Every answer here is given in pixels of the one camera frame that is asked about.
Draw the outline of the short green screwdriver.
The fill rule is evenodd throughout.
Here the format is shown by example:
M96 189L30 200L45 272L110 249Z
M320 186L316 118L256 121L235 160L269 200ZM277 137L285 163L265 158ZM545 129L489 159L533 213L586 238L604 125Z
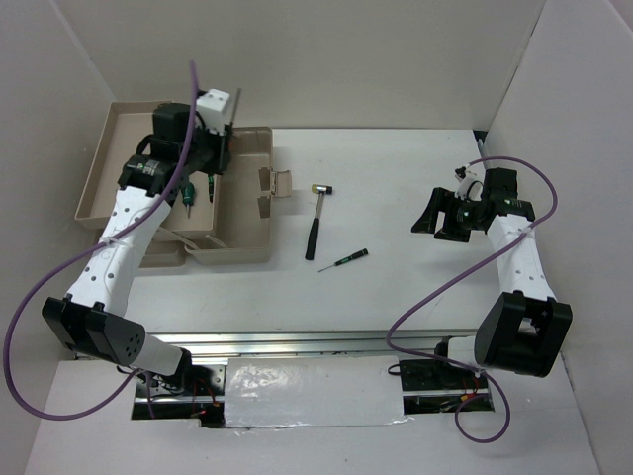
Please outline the short green screwdriver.
M191 217L191 210L195 204L196 188L193 183L189 182L182 190L182 203L185 207L187 218Z

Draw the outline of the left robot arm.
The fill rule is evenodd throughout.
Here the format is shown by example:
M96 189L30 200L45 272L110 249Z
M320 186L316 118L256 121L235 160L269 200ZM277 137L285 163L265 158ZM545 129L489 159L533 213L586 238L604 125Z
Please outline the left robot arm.
M125 317L136 273L178 195L196 172L219 174L229 161L228 103L201 96L195 106L159 105L152 132L118 180L110 219L80 277L61 299L48 298L43 317L69 349L149 371L174 395L194 386L189 351L146 333Z

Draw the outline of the red black precision screwdriver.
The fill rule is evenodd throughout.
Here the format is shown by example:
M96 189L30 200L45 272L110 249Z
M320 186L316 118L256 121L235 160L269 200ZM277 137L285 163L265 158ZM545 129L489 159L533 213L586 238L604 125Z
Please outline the red black precision screwdriver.
M214 202L215 199L215 175L208 175L208 197L210 203Z

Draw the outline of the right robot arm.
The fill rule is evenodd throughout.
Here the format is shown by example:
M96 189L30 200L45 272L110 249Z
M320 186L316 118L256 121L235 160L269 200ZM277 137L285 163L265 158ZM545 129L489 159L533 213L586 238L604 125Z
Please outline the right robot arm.
M496 259L500 296L475 337L476 362L521 375L547 376L573 319L568 304L558 301L541 265L531 203L518 198L517 172L488 169L483 178L461 167L459 188L433 189L415 234L467 242L482 231L495 252L520 242Z

